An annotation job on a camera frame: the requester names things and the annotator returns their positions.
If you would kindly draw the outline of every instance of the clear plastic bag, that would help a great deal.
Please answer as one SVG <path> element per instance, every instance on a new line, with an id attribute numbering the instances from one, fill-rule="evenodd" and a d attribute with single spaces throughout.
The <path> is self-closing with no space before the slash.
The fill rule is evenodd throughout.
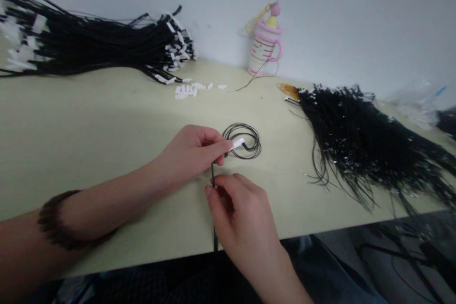
<path id="1" fill-rule="evenodd" d="M 410 121 L 424 130 L 438 123 L 436 99 L 447 87 L 428 80 L 416 80 L 397 91 L 388 102 Z"/>

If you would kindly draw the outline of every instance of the pile of white connectors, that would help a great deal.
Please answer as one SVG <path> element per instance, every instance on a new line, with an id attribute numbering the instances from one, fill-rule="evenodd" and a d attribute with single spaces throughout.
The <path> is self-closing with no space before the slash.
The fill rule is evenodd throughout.
<path id="1" fill-rule="evenodd" d="M 182 80 L 184 83 L 190 83 L 191 78 L 185 78 Z M 187 84 L 182 84 L 178 85 L 176 88 L 176 93 L 174 94 L 174 98 L 176 100 L 181 100 L 189 96 L 197 96 L 198 95 L 198 90 L 200 89 L 207 89 L 210 90 L 214 86 L 213 83 L 210 83 L 208 86 L 201 84 L 201 83 L 192 83 L 191 85 Z M 218 89 L 225 89 L 227 86 L 226 85 L 218 85 Z"/>

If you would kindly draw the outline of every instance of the coiled black wire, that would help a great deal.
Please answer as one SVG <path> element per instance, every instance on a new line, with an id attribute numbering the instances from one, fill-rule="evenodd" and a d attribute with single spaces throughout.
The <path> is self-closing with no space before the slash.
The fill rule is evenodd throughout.
<path id="1" fill-rule="evenodd" d="M 222 135 L 227 140 L 235 140 L 237 137 L 242 135 L 247 135 L 253 139 L 253 145 L 250 147 L 246 143 L 242 144 L 246 151 L 251 152 L 250 155 L 241 156 L 237 152 L 235 152 L 235 150 L 231 151 L 233 155 L 235 155 L 239 159 L 254 159 L 258 157 L 261 153 L 260 134 L 255 128 L 246 123 L 232 124 L 223 132 Z"/>

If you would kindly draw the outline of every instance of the beige table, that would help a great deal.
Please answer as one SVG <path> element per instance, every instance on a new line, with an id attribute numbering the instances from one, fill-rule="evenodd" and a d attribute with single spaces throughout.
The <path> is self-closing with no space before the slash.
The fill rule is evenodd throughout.
<path id="1" fill-rule="evenodd" d="M 383 189 L 375 190 L 381 209 L 369 213 L 340 190 L 309 184 L 313 132 L 289 109 L 302 111 L 283 101 L 276 87 L 283 80 L 258 79 L 236 92 L 249 80 L 244 70 L 204 61 L 189 63 L 177 75 L 228 87 L 175 100 L 175 85 L 162 86 L 128 68 L 69 78 L 0 79 L 0 220 L 147 163 L 186 124 L 221 132 L 235 122 L 255 127 L 263 150 L 254 160 L 229 157 L 216 173 L 239 172 L 266 189 L 280 238 L 393 218 Z M 427 136 L 445 141 L 437 131 Z M 212 222 L 204 195 L 209 178 L 206 172 L 153 205 L 67 275 L 210 252 Z M 442 209 L 425 197 L 412 203 L 423 213 Z M 398 202 L 396 214 L 404 216 Z"/>

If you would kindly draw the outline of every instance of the bundle of black wires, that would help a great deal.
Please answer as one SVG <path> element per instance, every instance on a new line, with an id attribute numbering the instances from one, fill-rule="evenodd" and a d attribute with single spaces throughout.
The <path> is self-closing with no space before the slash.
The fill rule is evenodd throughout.
<path id="1" fill-rule="evenodd" d="M 456 140 L 456 107 L 437 112 L 437 127 Z"/>
<path id="2" fill-rule="evenodd" d="M 109 20 L 77 15 L 49 0 L 1 0 L 0 29 L 16 50 L 1 77 L 68 76 L 107 67 L 132 67 L 168 84 L 197 51 L 187 30 L 173 13 L 153 20 Z"/>
<path id="3" fill-rule="evenodd" d="M 456 194 L 442 174 L 446 170 L 456 176 L 456 158 L 380 112 L 373 104 L 373 94 L 364 94 L 357 86 L 329 89 L 315 85 L 312 90 L 297 91 L 299 102 L 288 101 L 300 106 L 313 126 L 316 182 L 334 185 L 329 181 L 332 172 L 339 186 L 344 189 L 341 177 L 368 210 L 375 205 L 372 185 L 397 194 L 409 215 L 417 212 L 406 195 L 421 193 L 430 193 L 456 209 Z"/>

